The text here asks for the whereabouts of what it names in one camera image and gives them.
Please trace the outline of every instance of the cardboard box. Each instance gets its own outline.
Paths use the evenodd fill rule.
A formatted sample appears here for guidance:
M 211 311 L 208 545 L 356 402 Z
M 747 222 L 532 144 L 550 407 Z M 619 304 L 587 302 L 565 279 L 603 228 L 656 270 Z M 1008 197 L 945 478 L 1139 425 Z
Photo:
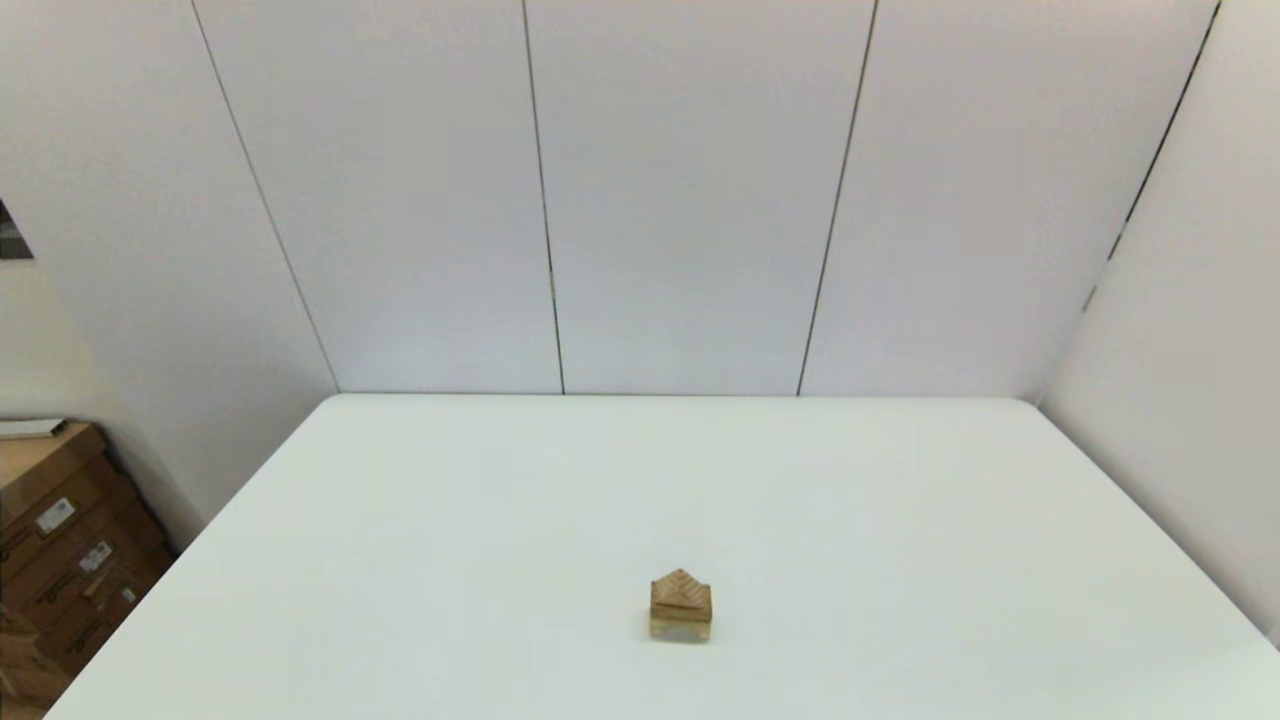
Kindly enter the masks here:
M 87 512 L 76 528 L 5 583 L 0 598 L 4 629 L 54 629 L 59 616 L 73 605 L 88 602 L 83 593 L 95 580 L 114 568 L 137 566 L 164 543 L 160 527 L 137 501 L 95 529 L 100 521 L 96 515 L 118 502 L 119 498 L 111 498 Z
M 0 666 L 74 678 L 173 564 L 163 544 L 138 565 L 115 569 L 110 578 L 40 634 L 0 633 Z
M 0 667 L 17 670 L 59 671 L 51 660 L 36 647 L 36 634 L 0 633 Z
M 104 498 L 132 491 L 105 455 L 93 457 L 0 529 L 0 573 L 13 577 Z
M 138 566 L 119 578 L 108 580 L 108 596 L 102 598 L 101 612 L 106 621 L 119 628 L 133 612 L 138 602 L 173 565 L 173 553 L 165 546 L 152 550 Z
M 35 705 L 51 705 L 70 684 L 72 678 L 64 673 L 0 667 L 0 687 L 4 693 Z
M 105 450 L 102 433 L 90 423 L 69 423 L 50 438 L 0 439 L 0 528 Z

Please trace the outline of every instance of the triangular wooden roof block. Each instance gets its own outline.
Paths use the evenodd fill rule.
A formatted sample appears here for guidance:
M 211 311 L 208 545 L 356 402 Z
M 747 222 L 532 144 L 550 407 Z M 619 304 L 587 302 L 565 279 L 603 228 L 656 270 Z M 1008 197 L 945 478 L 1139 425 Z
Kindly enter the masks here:
M 653 605 L 667 607 L 687 607 L 690 610 L 709 610 L 712 592 L 709 585 L 699 583 L 684 570 L 676 570 L 653 583 Z

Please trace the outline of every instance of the wooden block structure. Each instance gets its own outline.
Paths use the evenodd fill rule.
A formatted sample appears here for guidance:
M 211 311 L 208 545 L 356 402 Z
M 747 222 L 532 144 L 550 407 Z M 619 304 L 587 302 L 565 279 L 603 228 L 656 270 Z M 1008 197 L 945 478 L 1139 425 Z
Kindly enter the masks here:
M 712 638 L 712 587 L 684 570 L 657 579 L 649 591 L 649 637 L 676 642 Z

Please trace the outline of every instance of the white wall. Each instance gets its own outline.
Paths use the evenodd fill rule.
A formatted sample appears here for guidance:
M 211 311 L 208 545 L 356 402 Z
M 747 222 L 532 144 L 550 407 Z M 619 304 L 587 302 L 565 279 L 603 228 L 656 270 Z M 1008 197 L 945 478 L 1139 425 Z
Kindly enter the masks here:
M 0 197 L 202 518 L 333 377 L 187 3 L 0 3 Z
M 527 6 L 564 389 L 795 393 L 873 3 Z
M 884 0 L 805 395 L 1036 398 L 1215 0 Z
M 1222 4 L 1043 409 L 1280 642 L 1277 37 Z
M 521 4 L 196 5 L 338 386 L 561 392 Z
M 93 420 L 147 503 L 186 547 L 205 527 L 32 260 L 0 263 L 0 418 Z

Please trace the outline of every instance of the panel seam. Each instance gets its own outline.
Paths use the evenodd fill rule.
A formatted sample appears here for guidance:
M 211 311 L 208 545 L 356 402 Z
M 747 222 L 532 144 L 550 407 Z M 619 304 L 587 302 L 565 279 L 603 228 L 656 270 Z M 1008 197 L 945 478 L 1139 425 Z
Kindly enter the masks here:
M 818 290 L 813 297 L 813 314 L 809 316 L 809 334 L 804 343 L 804 357 L 800 360 L 800 380 L 796 383 L 796 397 L 804 389 L 804 373 L 809 366 L 809 347 L 813 345 L 813 328 L 818 323 L 818 302 L 822 300 L 822 283 L 827 278 L 827 259 L 831 256 L 831 238 L 836 233 L 836 218 L 840 215 L 840 193 L 845 187 L 845 170 L 849 168 L 849 154 L 854 146 L 854 126 L 858 123 L 858 106 L 863 101 L 863 86 L 867 85 L 867 65 L 872 56 L 872 38 L 876 35 L 876 15 L 879 13 L 879 0 L 872 5 L 872 19 L 867 27 L 867 46 L 863 49 L 863 67 L 858 72 L 858 90 L 854 92 L 854 110 L 849 118 L 849 136 L 845 138 L 845 155 L 840 161 L 840 179 L 836 181 L 836 200 L 831 209 L 831 225 L 827 228 L 827 245 L 822 251 L 822 268 L 818 270 Z
M 320 338 L 320 328 L 316 327 L 315 316 L 311 314 L 311 306 L 307 305 L 307 296 L 302 292 L 302 286 L 298 284 L 298 274 L 293 269 L 293 261 L 289 260 L 288 251 L 284 250 L 284 240 L 280 238 L 280 228 L 275 224 L 275 215 L 271 214 L 271 205 L 266 201 L 266 193 L 262 191 L 262 183 L 257 178 L 257 169 L 253 167 L 253 159 L 248 154 L 248 146 L 244 143 L 244 135 L 239 129 L 239 122 L 236 119 L 236 111 L 232 109 L 230 97 L 227 95 L 227 86 L 223 85 L 223 74 L 218 69 L 218 60 L 214 59 L 214 49 L 209 45 L 209 35 L 205 32 L 205 22 L 200 17 L 200 9 L 196 6 L 196 0 L 191 0 L 191 12 L 196 15 L 196 26 L 200 28 L 200 38 L 205 42 L 205 53 L 209 55 L 209 64 L 214 69 L 214 78 L 218 79 L 218 90 L 223 94 L 223 102 L 227 105 L 227 115 L 232 119 L 232 127 L 236 129 L 236 140 L 239 141 L 241 152 L 244 154 L 244 164 L 248 165 L 248 173 L 253 178 L 253 187 L 257 188 L 257 196 L 262 201 L 262 210 L 266 213 L 266 222 L 271 225 L 271 233 L 275 236 L 275 245 L 280 249 L 280 256 L 284 258 L 284 266 L 289 270 L 289 279 L 293 281 L 293 290 L 298 293 L 298 301 L 302 304 L 302 313 L 307 316 L 307 323 L 311 324 L 311 333 L 316 338 L 316 347 L 320 348 L 320 357 L 324 359 L 325 369 L 329 370 L 329 379 L 333 382 L 335 392 L 342 392 L 342 386 L 338 383 L 338 374 L 333 372 L 333 363 L 329 361 L 329 352 L 324 347 L 324 340 Z
M 538 92 L 534 90 L 534 42 L 529 37 L 529 3 L 520 0 L 520 13 L 525 20 L 525 59 L 529 65 L 529 101 L 534 110 L 534 145 L 538 149 L 538 190 L 543 199 L 543 237 L 547 240 L 547 274 L 552 290 L 552 322 L 556 325 L 556 363 L 559 366 L 561 395 L 564 389 L 564 352 L 559 340 L 559 306 L 556 302 L 556 263 L 552 259 L 552 224 L 547 217 L 547 177 L 543 173 L 543 133 L 538 126 Z
M 1142 193 L 1147 190 L 1147 181 L 1151 179 L 1151 173 L 1156 169 L 1156 163 L 1160 161 L 1160 152 L 1165 149 L 1165 141 L 1169 140 L 1169 132 L 1174 129 L 1174 122 L 1178 119 L 1178 111 L 1183 108 L 1183 100 L 1187 97 L 1187 91 L 1192 86 L 1192 78 L 1196 77 L 1196 68 L 1199 67 L 1199 59 L 1204 54 L 1204 46 L 1208 45 L 1210 32 L 1213 31 L 1213 22 L 1217 20 L 1217 13 L 1221 9 L 1222 0 L 1219 0 L 1217 5 L 1213 6 L 1213 14 L 1208 18 L 1208 27 L 1204 28 L 1204 36 L 1201 38 L 1201 46 L 1199 50 L 1196 51 L 1196 59 L 1192 61 L 1192 68 L 1187 72 L 1187 81 L 1183 82 L 1183 91 L 1178 94 L 1178 102 L 1174 104 L 1174 111 L 1169 115 L 1169 123 L 1165 124 L 1165 132 L 1160 136 L 1160 145 L 1156 146 L 1156 154 L 1151 156 L 1151 164 L 1147 165 L 1147 173 L 1142 176 L 1142 183 L 1138 186 L 1138 193 L 1134 195 L 1133 204 L 1129 205 L 1129 213 L 1124 217 L 1124 223 L 1120 225 L 1120 233 L 1116 234 L 1115 242 L 1111 243 L 1111 251 L 1107 252 L 1108 263 L 1112 258 L 1115 258 L 1116 249 L 1120 247 L 1120 238 L 1124 237 L 1124 231 L 1129 229 L 1129 220 L 1133 219 L 1133 213 L 1138 209 Z

